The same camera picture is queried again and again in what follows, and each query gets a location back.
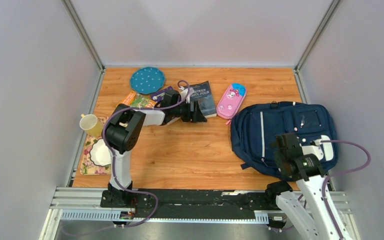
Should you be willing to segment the Nineteen Eighty-Four dark book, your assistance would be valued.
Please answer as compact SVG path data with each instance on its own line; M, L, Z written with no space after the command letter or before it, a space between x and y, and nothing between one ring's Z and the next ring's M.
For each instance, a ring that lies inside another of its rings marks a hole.
M209 81L192 84L190 87L193 89L190 101L197 101L199 109L206 118L216 117L216 105Z

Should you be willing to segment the navy blue backpack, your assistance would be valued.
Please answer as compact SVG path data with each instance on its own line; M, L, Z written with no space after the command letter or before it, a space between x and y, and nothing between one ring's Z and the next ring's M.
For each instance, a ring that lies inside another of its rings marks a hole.
M299 143L309 146L315 140L336 140L337 131L328 110L319 104L280 101L254 104L239 111L230 122L232 151L243 163L278 179L275 163L276 136L294 133Z

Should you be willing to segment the orange treehouse book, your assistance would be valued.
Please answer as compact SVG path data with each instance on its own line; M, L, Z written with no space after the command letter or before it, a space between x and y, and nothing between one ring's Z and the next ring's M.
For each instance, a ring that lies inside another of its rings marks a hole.
M121 102L130 107L136 108L153 108L157 103L148 96L137 93L132 90Z

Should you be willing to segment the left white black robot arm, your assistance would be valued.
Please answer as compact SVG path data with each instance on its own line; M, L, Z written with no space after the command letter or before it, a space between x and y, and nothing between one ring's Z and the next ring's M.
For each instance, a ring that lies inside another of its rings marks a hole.
M168 90L154 107L132 107L123 103L116 107L102 132L111 157L111 177L107 190L102 193L101 207L125 208L134 203L134 198L141 192L133 190L131 155L142 128L165 126L177 120L207 122L197 101L189 100L173 89Z

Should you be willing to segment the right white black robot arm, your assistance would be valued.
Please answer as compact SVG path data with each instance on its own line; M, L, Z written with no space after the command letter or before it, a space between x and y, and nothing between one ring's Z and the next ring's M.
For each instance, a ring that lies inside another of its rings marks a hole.
M316 139L301 146L293 133L277 135L274 160L284 178L296 182L309 207L306 210L286 181L267 186L266 205L273 210L282 210L302 238L307 240L351 240L327 188L327 177L320 163L325 155L320 147L327 138Z

